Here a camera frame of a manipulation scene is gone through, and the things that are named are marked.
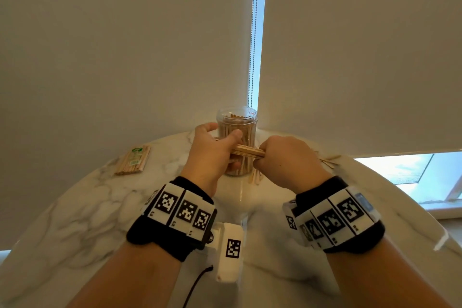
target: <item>forearm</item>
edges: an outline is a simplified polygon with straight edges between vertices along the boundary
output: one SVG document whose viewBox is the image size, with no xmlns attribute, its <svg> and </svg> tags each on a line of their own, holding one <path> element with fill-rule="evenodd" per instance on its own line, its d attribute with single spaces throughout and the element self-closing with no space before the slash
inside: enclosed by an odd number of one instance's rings
<svg viewBox="0 0 462 308">
<path fill-rule="evenodd" d="M 166 307 L 180 267 L 154 243 L 124 242 L 67 307 Z"/>
<path fill-rule="evenodd" d="M 364 254 L 339 252 L 327 259 L 351 307 L 450 308 L 386 237 Z"/>
</svg>

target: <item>marble surface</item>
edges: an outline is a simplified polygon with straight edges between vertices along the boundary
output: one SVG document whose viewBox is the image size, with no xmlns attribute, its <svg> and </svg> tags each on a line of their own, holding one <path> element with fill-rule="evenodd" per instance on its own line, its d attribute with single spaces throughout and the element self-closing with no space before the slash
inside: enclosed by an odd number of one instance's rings
<svg viewBox="0 0 462 308">
<path fill-rule="evenodd" d="M 273 132 L 259 130 L 264 141 Z M 150 143 L 145 171 L 113 176 L 118 159 L 90 173 L 31 224 L 0 266 L 0 302 L 5 308 L 64 307 L 124 241 L 149 195 L 178 175 L 193 133 Z M 327 151 L 313 142 L 320 154 Z M 420 272 L 452 302 L 462 302 L 462 249 L 446 230 L 400 189 L 346 156 L 335 173 L 359 187 L 383 216 L 387 234 Z M 343 307 L 323 252 L 299 246 L 289 235 L 281 204 L 293 194 L 263 179 L 220 179 L 217 220 L 244 223 L 241 279 L 221 284 L 204 276 L 188 307 Z M 183 264 L 169 307 L 181 307 L 205 254 Z"/>
</svg>

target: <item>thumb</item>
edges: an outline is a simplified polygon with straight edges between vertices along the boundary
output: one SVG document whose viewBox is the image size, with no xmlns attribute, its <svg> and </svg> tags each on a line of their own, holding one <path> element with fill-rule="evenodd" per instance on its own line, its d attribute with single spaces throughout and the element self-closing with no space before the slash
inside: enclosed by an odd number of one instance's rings
<svg viewBox="0 0 462 308">
<path fill-rule="evenodd" d="M 221 141 L 223 144 L 231 150 L 234 146 L 239 144 L 242 139 L 242 131 L 240 129 L 235 129 L 229 134 L 226 138 L 222 139 Z"/>
</svg>

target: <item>white roller blind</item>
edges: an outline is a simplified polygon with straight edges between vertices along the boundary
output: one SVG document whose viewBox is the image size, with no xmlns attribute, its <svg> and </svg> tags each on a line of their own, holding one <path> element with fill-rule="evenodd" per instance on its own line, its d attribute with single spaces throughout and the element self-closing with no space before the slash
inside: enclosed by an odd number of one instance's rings
<svg viewBox="0 0 462 308">
<path fill-rule="evenodd" d="M 462 148 L 461 0 L 266 0 L 259 125 L 343 153 Z"/>
<path fill-rule="evenodd" d="M 132 144 L 246 104 L 252 0 L 0 4 L 0 250 Z"/>
</svg>

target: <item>left hand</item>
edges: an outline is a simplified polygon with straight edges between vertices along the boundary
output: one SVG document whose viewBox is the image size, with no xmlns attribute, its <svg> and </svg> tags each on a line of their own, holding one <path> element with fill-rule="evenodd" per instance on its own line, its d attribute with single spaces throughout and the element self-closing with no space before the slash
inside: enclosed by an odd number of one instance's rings
<svg viewBox="0 0 462 308">
<path fill-rule="evenodd" d="M 196 127 L 194 141 L 189 151 L 188 161 L 180 176 L 189 179 L 203 189 L 210 197 L 217 192 L 218 179 L 228 170 L 239 169 L 241 163 L 230 163 L 231 150 L 242 143 L 239 129 L 226 138 L 216 141 L 208 132 L 218 128 L 215 122 Z"/>
</svg>

